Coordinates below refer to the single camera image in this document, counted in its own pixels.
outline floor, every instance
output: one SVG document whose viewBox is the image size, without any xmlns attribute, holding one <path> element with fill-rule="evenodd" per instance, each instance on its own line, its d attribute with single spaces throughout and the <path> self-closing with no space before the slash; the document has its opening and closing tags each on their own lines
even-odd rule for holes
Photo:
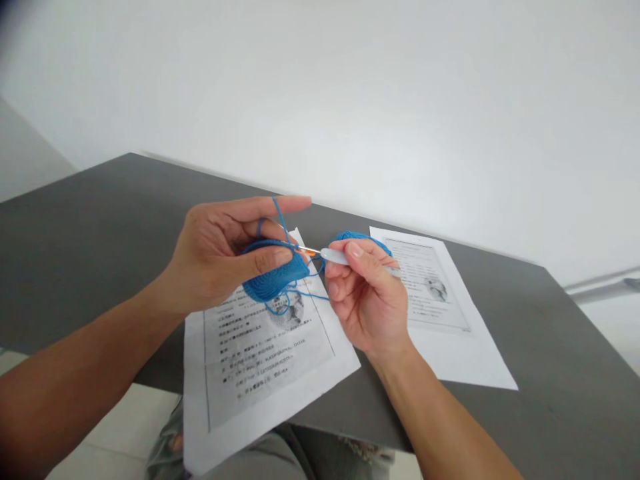
<svg viewBox="0 0 640 480">
<path fill-rule="evenodd" d="M 26 356 L 0 354 L 0 375 Z M 142 480 L 147 454 L 173 410 L 178 396 L 132 385 L 113 410 L 47 477 L 47 480 Z M 397 452 L 391 480 L 420 480 L 414 455 Z"/>
</svg>

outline white wall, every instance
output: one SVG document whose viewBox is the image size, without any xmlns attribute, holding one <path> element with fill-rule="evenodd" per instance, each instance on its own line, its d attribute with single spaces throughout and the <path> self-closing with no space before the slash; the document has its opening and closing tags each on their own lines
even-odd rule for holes
<svg viewBox="0 0 640 480">
<path fill-rule="evenodd" d="M 0 98 L 0 202 L 76 172 Z"/>
<path fill-rule="evenodd" d="M 32 7 L 0 92 L 78 168 L 148 151 L 561 283 L 640 264 L 635 2 Z"/>
<path fill-rule="evenodd" d="M 640 375 L 640 294 L 586 303 L 580 308 Z"/>
</svg>

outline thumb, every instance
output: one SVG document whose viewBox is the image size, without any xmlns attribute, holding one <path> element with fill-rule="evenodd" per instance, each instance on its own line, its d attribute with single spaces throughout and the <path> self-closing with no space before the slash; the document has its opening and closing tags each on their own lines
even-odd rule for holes
<svg viewBox="0 0 640 480">
<path fill-rule="evenodd" d="M 376 290 L 388 291 L 393 284 L 393 276 L 376 258 L 365 252 L 356 242 L 349 242 L 345 248 L 349 266 L 362 276 Z"/>
<path fill-rule="evenodd" d="M 293 252 L 286 247 L 263 247 L 234 257 L 231 262 L 231 275 L 238 283 L 246 282 L 264 275 L 290 262 Z"/>
</svg>

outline forearm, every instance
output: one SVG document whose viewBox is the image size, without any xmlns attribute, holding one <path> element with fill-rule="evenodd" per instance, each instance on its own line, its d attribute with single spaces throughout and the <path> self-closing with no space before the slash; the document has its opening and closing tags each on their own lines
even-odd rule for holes
<svg viewBox="0 0 640 480">
<path fill-rule="evenodd" d="M 154 285 L 0 377 L 0 471 L 39 478 L 113 408 L 184 315 Z"/>
<path fill-rule="evenodd" d="M 444 388 L 414 346 L 372 364 L 411 440 L 425 479 L 520 479 L 492 438 Z"/>
</svg>

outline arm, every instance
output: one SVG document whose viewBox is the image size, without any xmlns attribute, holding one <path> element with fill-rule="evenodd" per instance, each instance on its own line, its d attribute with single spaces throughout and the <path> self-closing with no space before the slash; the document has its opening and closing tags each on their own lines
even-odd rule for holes
<svg viewBox="0 0 640 480">
<path fill-rule="evenodd" d="M 334 242 L 350 267 L 327 264 L 331 304 L 349 340 L 375 368 L 426 479 L 520 479 L 491 437 L 433 374 L 407 331 L 407 292 L 368 240 Z"/>
<path fill-rule="evenodd" d="M 308 197 L 281 197 L 282 212 Z M 282 247 L 238 255 L 258 221 L 276 215 L 264 197 L 194 207 L 173 258 L 142 292 L 0 377 L 0 477 L 44 478 L 131 386 L 164 340 L 192 311 L 219 305 L 244 281 L 292 258 Z M 285 240 L 266 219 L 261 233 Z"/>
</svg>

